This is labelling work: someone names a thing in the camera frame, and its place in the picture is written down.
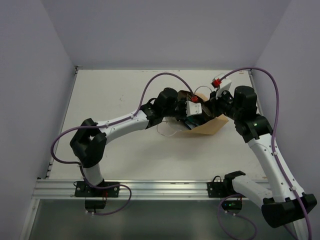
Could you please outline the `brown paper bag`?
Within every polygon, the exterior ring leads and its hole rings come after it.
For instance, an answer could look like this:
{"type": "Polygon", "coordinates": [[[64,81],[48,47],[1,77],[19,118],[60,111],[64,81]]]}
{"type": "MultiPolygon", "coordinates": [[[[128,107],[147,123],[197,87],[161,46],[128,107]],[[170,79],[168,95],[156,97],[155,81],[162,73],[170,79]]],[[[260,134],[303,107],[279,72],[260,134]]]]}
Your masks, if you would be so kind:
{"type": "Polygon", "coordinates": [[[188,130],[182,121],[177,121],[172,117],[165,117],[162,122],[163,123],[160,124],[162,126],[162,130],[159,130],[159,126],[156,127],[156,130],[160,135],[165,137],[171,137],[177,133],[213,136],[223,128],[229,120],[224,115],[220,115],[219,117],[211,119],[192,130],[188,130]]]}

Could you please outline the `blue snack packet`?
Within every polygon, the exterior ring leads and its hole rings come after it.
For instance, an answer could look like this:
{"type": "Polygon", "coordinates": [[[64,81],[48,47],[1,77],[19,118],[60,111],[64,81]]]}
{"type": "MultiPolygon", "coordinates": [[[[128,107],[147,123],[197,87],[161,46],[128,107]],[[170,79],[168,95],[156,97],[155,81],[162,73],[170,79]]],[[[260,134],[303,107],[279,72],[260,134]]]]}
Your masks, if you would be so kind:
{"type": "Polygon", "coordinates": [[[202,118],[196,118],[196,117],[187,117],[182,122],[188,130],[192,130],[205,123],[205,121],[202,118]]]}

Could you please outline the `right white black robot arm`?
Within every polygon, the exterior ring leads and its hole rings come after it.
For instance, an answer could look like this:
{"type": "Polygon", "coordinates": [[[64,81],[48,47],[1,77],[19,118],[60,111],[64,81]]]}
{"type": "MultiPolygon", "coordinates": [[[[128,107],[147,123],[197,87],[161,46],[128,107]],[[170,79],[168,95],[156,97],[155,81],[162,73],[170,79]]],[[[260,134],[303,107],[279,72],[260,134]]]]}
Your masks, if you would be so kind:
{"type": "Polygon", "coordinates": [[[232,119],[235,129],[257,157],[270,188],[251,180],[244,172],[234,171],[224,176],[221,183],[209,183],[215,191],[227,196],[241,194],[254,202],[265,221],[272,228],[304,218],[316,205],[316,197],[295,180],[276,141],[269,121],[257,113],[257,94],[252,87],[238,86],[231,94],[217,90],[210,94],[205,105],[214,117],[225,115],[232,119]]]}

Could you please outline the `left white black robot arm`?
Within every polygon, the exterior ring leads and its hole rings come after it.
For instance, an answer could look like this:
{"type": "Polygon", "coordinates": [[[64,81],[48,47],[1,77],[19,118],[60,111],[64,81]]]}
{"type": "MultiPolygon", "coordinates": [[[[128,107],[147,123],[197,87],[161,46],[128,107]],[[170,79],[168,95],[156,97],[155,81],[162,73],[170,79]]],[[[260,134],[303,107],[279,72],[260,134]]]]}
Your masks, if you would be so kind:
{"type": "Polygon", "coordinates": [[[104,190],[100,164],[105,146],[111,141],[159,125],[164,118],[183,120],[190,114],[192,102],[185,97],[178,99],[178,92],[165,88],[156,98],[141,105],[137,112],[123,118],[104,122],[86,119],[70,141],[74,155],[80,161],[80,170],[88,181],[86,190],[92,196],[99,196],[104,190]]]}

